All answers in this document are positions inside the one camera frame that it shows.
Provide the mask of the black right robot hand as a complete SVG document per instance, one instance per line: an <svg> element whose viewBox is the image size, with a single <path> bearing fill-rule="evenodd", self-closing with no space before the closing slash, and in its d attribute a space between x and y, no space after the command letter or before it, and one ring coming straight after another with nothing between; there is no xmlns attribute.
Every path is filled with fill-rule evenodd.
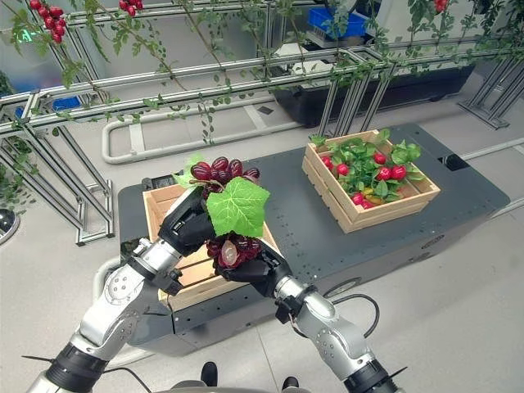
<svg viewBox="0 0 524 393"><path fill-rule="evenodd" d="M285 278L291 277L292 271L287 261L267 242L261 242L261 251L252 260L241 263L235 269L226 269L213 264L215 272L230 282L250 283L262 296L275 297L277 285Z"/></svg>

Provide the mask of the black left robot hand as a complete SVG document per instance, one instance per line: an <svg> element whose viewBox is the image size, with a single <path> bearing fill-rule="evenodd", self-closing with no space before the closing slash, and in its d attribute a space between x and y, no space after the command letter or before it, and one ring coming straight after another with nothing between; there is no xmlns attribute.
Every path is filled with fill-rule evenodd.
<svg viewBox="0 0 524 393"><path fill-rule="evenodd" d="M158 237L182 256L189 256L215 237L213 224L203 205L202 187L183 192L169 208Z"/></svg>

